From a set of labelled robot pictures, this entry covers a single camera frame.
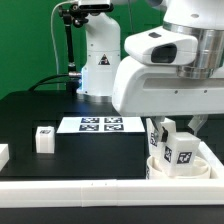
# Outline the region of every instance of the black table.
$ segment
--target black table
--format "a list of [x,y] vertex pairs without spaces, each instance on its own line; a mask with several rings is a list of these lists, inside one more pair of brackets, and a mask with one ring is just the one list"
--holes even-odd
[[[37,126],[58,127],[64,116],[118,116],[111,104],[88,103],[77,100],[64,91],[14,92],[0,101],[0,143],[8,143],[10,162],[1,171],[0,180],[67,180],[83,179],[83,176],[53,171],[41,175],[46,170],[43,161],[51,161],[55,155],[36,155],[34,136]],[[177,127],[183,130],[186,118],[174,118]],[[143,142],[142,136],[137,141]],[[147,148],[144,136],[142,147]],[[142,164],[147,158],[144,152]],[[142,178],[142,170],[135,174]],[[91,208],[10,208],[0,209],[1,223],[223,223],[224,206],[141,206],[141,207],[91,207]]]

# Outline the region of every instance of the white cube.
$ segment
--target white cube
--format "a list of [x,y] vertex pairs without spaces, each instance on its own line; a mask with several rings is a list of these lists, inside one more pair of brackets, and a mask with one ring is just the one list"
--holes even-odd
[[0,144],[0,171],[8,161],[9,161],[8,144]]
[[168,176],[191,175],[200,139],[188,132],[171,133],[160,156],[160,166]]
[[36,132],[37,153],[54,153],[55,147],[54,127],[38,127]]

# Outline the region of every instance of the cable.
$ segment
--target cable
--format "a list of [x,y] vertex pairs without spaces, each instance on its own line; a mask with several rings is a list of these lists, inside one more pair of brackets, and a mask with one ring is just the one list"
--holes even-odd
[[28,91],[33,91],[38,85],[43,85],[46,81],[49,81],[49,80],[52,80],[52,79],[56,79],[56,78],[61,78],[61,77],[69,77],[69,76],[67,74],[49,76],[47,78],[44,78],[44,79],[40,80],[35,85],[31,86],[28,89]]
[[59,83],[66,83],[65,81],[63,82],[44,82],[44,83],[37,83],[36,85],[32,86],[31,88],[28,89],[28,91],[34,91],[38,86],[42,85],[49,85],[49,84],[59,84]]
[[131,0],[128,0],[128,9],[129,9],[129,18],[130,18],[130,25],[131,25],[131,31],[132,34],[134,34],[134,26],[133,26],[133,16],[132,16],[132,10],[131,10]]
[[68,74],[62,74],[62,75],[52,75],[52,76],[49,76],[47,78],[44,78],[44,79],[41,79],[39,82],[37,82],[36,84],[39,84],[39,83],[43,83],[43,82],[46,82],[48,80],[51,80],[51,79],[56,79],[56,78],[61,78],[61,77],[69,77]]
[[66,2],[61,2],[57,4],[54,9],[52,10],[51,13],[51,37],[52,37],[52,42],[53,42],[53,47],[54,47],[54,55],[55,55],[55,62],[56,62],[56,72],[59,74],[60,66],[59,66],[59,60],[58,60],[58,52],[57,52],[57,46],[56,46],[56,41],[55,41],[55,35],[54,35],[54,14],[56,9],[65,4],[71,4],[74,3],[75,1],[66,1]]

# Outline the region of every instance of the white tray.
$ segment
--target white tray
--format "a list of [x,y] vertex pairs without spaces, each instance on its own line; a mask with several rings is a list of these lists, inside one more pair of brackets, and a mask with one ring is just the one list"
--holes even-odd
[[204,142],[198,156],[211,179],[0,182],[0,207],[224,205],[223,165]]

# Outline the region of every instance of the green wall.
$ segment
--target green wall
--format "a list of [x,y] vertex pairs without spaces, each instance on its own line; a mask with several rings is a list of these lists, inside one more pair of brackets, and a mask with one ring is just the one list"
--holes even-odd
[[[56,74],[50,33],[50,17],[59,0],[1,0],[0,1],[0,99],[10,92],[27,90],[42,78]],[[132,4],[135,32],[162,23],[161,12],[151,9],[145,0]],[[128,5],[115,6],[109,14],[121,26],[121,46],[130,35]],[[60,72],[67,71],[65,32],[56,14],[55,37],[59,51]],[[85,64],[85,30],[73,29],[75,62],[80,69]]]

